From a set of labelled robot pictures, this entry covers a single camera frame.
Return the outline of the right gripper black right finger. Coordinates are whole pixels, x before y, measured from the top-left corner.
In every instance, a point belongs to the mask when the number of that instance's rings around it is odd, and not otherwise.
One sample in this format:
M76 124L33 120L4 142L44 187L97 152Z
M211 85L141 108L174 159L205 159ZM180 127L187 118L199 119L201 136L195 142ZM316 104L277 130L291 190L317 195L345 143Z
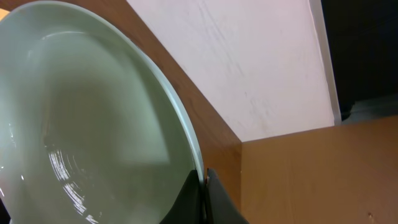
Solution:
M205 208L207 222L211 224L248 224L240 214L214 169L206 175Z

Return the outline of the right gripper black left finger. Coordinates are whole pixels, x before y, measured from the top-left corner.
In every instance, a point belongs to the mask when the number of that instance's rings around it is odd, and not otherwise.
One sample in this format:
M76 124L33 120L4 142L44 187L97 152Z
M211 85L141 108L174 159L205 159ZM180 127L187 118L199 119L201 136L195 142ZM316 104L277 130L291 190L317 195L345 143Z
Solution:
M201 188L196 170L191 170L172 208L160 224L200 224L202 217Z

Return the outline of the light blue plate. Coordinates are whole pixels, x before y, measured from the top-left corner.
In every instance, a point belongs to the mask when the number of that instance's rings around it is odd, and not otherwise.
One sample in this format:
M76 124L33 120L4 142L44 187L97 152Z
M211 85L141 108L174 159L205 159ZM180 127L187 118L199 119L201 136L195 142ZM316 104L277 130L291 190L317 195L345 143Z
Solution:
M14 223L159 223L203 174L188 114L158 66L74 4L1 21L1 200Z

